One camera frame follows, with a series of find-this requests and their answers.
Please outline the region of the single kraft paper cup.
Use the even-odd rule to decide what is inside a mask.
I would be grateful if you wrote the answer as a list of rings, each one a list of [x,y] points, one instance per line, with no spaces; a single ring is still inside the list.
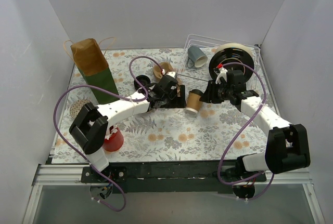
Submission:
[[[202,107],[202,102],[200,101],[203,92],[198,89],[193,89],[189,92],[185,111],[190,114],[197,115]]]

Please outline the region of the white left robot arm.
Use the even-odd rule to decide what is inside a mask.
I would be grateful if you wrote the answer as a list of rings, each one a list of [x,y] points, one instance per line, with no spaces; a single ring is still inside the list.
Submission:
[[[177,74],[168,72],[158,83],[140,88],[131,96],[97,106],[85,104],[69,128],[69,133],[81,147],[99,182],[106,182],[111,175],[109,161],[102,148],[105,138],[111,136],[110,128],[131,116],[163,108],[177,97]]]

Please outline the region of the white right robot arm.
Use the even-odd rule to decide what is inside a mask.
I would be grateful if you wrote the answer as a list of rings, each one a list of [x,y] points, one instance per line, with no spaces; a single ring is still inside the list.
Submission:
[[[303,125],[289,123],[266,106],[254,90],[246,88],[245,76],[240,70],[215,68],[214,73],[217,77],[208,82],[200,101],[213,104],[229,101],[267,137],[264,152],[237,158],[232,171],[239,180],[249,180],[254,172],[269,170],[281,174],[309,167],[308,134]]]

